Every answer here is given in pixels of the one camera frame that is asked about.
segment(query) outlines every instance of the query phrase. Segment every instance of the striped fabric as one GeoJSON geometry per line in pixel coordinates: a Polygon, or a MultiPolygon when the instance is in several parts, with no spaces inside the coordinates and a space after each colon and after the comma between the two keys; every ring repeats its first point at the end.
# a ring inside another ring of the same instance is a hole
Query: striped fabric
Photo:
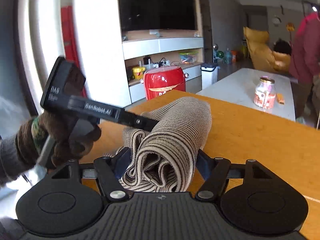
{"type": "Polygon", "coordinates": [[[184,97],[142,115],[159,123],[150,133],[124,130],[124,147],[131,148],[132,161],[120,183],[140,192],[186,191],[211,128],[209,104],[184,97]]]}

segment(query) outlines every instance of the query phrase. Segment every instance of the gold lid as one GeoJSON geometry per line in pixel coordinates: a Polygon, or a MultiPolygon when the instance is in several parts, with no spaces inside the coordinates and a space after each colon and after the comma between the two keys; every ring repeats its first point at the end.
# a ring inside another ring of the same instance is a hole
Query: gold lid
{"type": "Polygon", "coordinates": [[[269,77],[261,77],[260,78],[260,82],[267,83],[267,84],[270,84],[270,85],[274,85],[275,84],[275,80],[271,79],[269,77]]]}

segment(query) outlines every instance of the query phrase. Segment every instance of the orange tabletop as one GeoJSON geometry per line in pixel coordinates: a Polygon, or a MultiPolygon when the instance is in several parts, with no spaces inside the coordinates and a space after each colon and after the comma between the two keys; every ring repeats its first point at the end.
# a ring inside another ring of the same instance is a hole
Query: orange tabletop
{"type": "MultiPolygon", "coordinates": [[[[210,157],[221,156],[232,163],[256,159],[288,182],[309,204],[309,213],[301,233],[308,239],[320,239],[320,133],[313,128],[244,106],[213,98],[172,90],[138,105],[130,111],[140,114],[164,106],[177,98],[192,96],[211,106],[212,127],[204,147],[210,157]]],[[[123,144],[123,126],[102,122],[102,135],[82,163],[92,162],[103,153],[113,152],[123,144]]],[[[242,182],[232,180],[229,188],[242,182]]],[[[197,192],[203,184],[195,172],[189,191],[197,192]]]]}

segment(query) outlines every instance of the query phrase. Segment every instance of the television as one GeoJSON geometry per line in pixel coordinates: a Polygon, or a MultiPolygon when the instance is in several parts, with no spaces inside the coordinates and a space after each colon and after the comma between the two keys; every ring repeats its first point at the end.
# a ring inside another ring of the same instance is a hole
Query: television
{"type": "Polygon", "coordinates": [[[122,31],[196,30],[195,0],[118,0],[122,31]]]}

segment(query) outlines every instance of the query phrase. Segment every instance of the brown glove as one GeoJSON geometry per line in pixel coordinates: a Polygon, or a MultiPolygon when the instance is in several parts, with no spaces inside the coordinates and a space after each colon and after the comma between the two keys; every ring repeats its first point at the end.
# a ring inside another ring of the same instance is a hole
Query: brown glove
{"type": "Polygon", "coordinates": [[[31,167],[41,153],[47,136],[56,140],[52,163],[59,166],[70,159],[81,159],[88,154],[101,136],[101,130],[96,125],[88,134],[69,140],[67,126],[61,116],[45,111],[40,116],[22,125],[17,133],[16,145],[21,159],[31,167]]]}

